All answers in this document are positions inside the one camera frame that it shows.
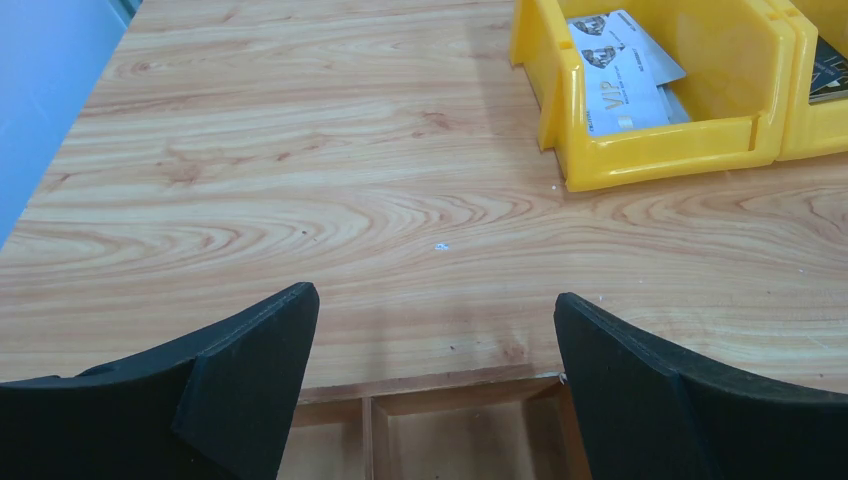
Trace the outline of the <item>black VIP card stack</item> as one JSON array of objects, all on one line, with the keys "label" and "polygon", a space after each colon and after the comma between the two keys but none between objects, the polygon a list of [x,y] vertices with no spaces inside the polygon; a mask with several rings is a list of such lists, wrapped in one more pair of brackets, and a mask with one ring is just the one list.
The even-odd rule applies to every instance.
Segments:
[{"label": "black VIP card stack", "polygon": [[847,59],[821,36],[817,39],[809,103],[847,97]]}]

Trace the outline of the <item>yellow bin with silver cards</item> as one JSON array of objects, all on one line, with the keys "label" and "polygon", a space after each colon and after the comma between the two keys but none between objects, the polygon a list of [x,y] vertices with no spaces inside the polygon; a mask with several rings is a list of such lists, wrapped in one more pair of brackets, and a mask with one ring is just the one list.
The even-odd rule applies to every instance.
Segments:
[{"label": "yellow bin with silver cards", "polygon": [[[589,68],[567,22],[624,10],[683,68],[682,124],[594,137]],[[788,116],[795,35],[764,1],[519,1],[510,61],[541,108],[537,141],[573,192],[773,163]]]}]

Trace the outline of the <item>silver VIP card stack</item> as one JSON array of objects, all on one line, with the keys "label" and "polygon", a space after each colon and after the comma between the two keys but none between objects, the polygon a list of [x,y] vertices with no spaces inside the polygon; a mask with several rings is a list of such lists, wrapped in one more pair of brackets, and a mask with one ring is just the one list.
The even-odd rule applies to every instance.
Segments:
[{"label": "silver VIP card stack", "polygon": [[593,137],[687,123],[671,84],[684,69],[625,10],[567,21],[584,64]]}]

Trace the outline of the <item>yellow bin with black cards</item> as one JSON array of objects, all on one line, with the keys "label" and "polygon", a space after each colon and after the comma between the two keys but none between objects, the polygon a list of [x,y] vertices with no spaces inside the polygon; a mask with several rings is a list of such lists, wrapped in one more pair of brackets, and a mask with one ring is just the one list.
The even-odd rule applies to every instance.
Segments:
[{"label": "yellow bin with black cards", "polygon": [[794,34],[789,103],[780,161],[797,160],[847,150],[847,99],[812,103],[809,95],[817,44],[826,41],[847,55],[845,1],[772,1],[771,7]]}]

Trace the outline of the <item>wooden compartment tray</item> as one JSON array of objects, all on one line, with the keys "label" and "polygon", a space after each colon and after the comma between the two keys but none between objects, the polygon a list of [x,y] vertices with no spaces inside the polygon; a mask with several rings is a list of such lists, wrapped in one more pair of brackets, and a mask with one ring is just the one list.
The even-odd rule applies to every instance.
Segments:
[{"label": "wooden compartment tray", "polygon": [[557,373],[302,400],[280,479],[589,479]]}]

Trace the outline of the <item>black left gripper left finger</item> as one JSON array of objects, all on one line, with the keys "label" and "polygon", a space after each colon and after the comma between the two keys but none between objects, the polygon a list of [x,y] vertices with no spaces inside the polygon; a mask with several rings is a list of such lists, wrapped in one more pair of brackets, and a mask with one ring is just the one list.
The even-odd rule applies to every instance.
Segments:
[{"label": "black left gripper left finger", "polygon": [[301,282],[76,376],[3,383],[2,477],[275,478],[319,305]]}]

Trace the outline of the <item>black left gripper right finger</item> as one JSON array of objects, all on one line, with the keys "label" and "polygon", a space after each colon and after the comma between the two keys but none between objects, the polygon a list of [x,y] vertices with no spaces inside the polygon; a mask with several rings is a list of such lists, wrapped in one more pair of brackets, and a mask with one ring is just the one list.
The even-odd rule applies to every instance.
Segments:
[{"label": "black left gripper right finger", "polygon": [[596,479],[843,479],[847,397],[741,370],[573,293],[554,325]]}]

